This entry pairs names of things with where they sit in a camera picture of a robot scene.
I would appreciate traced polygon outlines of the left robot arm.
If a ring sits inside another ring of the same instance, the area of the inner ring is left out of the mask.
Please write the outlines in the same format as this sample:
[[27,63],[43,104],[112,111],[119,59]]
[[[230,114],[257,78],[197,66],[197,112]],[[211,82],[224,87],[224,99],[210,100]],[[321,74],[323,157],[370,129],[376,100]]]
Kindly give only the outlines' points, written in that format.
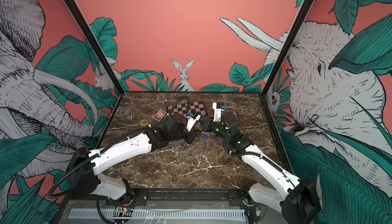
[[135,136],[125,133],[104,148],[78,149],[72,156],[65,175],[49,190],[48,198],[92,194],[114,201],[129,199],[133,192],[128,181],[111,178],[103,172],[133,157],[166,147],[171,141],[183,139],[192,143],[200,133],[194,126],[203,115],[190,108],[188,96],[179,100],[186,100],[185,114],[170,110],[162,121],[148,128],[134,130]]

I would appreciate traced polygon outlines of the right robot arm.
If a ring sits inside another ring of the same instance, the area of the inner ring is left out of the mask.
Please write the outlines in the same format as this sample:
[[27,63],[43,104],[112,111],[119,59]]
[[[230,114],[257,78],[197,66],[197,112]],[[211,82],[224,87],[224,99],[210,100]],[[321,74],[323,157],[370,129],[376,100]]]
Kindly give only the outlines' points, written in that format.
[[227,154],[241,159],[273,185],[270,190],[252,185],[248,190],[252,201],[279,211],[289,224],[310,224],[320,213],[321,204],[315,184],[286,171],[263,153],[240,132],[234,114],[222,113],[220,119],[202,115],[198,122],[203,131],[223,139],[222,146]]

